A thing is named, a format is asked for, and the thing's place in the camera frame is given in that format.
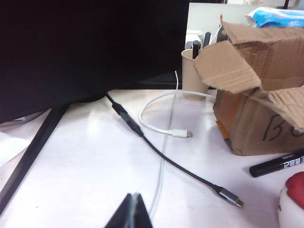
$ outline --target red and white object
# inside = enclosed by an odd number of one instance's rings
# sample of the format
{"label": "red and white object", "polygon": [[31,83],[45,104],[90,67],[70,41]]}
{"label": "red and white object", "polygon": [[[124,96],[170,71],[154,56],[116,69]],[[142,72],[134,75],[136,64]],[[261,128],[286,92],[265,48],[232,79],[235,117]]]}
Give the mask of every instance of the red and white object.
{"label": "red and white object", "polygon": [[278,217],[280,228],[304,228],[304,172],[286,181],[280,194]]}

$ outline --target cardboard box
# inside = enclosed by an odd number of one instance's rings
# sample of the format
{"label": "cardboard box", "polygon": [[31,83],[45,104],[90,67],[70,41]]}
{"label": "cardboard box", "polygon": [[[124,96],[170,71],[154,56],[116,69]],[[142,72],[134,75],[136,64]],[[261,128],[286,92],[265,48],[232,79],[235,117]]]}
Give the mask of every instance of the cardboard box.
{"label": "cardboard box", "polygon": [[304,148],[304,29],[222,26],[229,41],[205,47],[194,65],[218,89],[214,114],[233,153]]}

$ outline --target red object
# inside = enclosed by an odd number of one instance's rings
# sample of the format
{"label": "red object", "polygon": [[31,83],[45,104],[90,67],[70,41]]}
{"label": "red object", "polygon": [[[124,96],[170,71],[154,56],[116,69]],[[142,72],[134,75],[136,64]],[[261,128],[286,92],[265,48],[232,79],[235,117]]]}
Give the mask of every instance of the red object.
{"label": "red object", "polygon": [[304,172],[298,172],[290,177],[286,183],[287,195],[302,209],[304,209]]}

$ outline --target cardboard flap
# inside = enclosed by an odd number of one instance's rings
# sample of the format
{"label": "cardboard flap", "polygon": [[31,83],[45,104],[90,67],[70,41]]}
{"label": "cardboard flap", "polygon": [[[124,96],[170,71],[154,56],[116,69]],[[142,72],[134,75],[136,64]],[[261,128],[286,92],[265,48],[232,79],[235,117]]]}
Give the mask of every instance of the cardboard flap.
{"label": "cardboard flap", "polygon": [[221,23],[234,45],[248,42],[273,43],[278,40],[293,40],[304,37],[302,28],[254,28],[251,26],[230,24],[223,21]]}
{"label": "cardboard flap", "polygon": [[229,41],[206,46],[193,61],[203,83],[239,93],[261,86],[261,80]]}
{"label": "cardboard flap", "polygon": [[304,132],[304,88],[271,91],[268,97],[276,106],[278,114],[296,130]]}

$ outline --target monitor stand leg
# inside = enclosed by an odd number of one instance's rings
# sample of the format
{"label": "monitor stand leg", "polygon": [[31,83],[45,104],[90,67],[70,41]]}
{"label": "monitor stand leg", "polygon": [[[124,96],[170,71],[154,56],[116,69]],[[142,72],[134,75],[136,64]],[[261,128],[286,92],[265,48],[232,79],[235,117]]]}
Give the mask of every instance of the monitor stand leg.
{"label": "monitor stand leg", "polygon": [[27,150],[24,152],[16,168],[9,177],[9,180],[6,182],[2,191],[0,192],[0,215],[4,211],[6,205],[14,195],[21,181],[30,169],[32,163],[38,156],[39,152],[43,148],[44,144],[52,134],[53,130],[59,123],[68,107],[69,104],[65,104],[52,108],[42,126],[39,128],[34,139],[28,146]]}

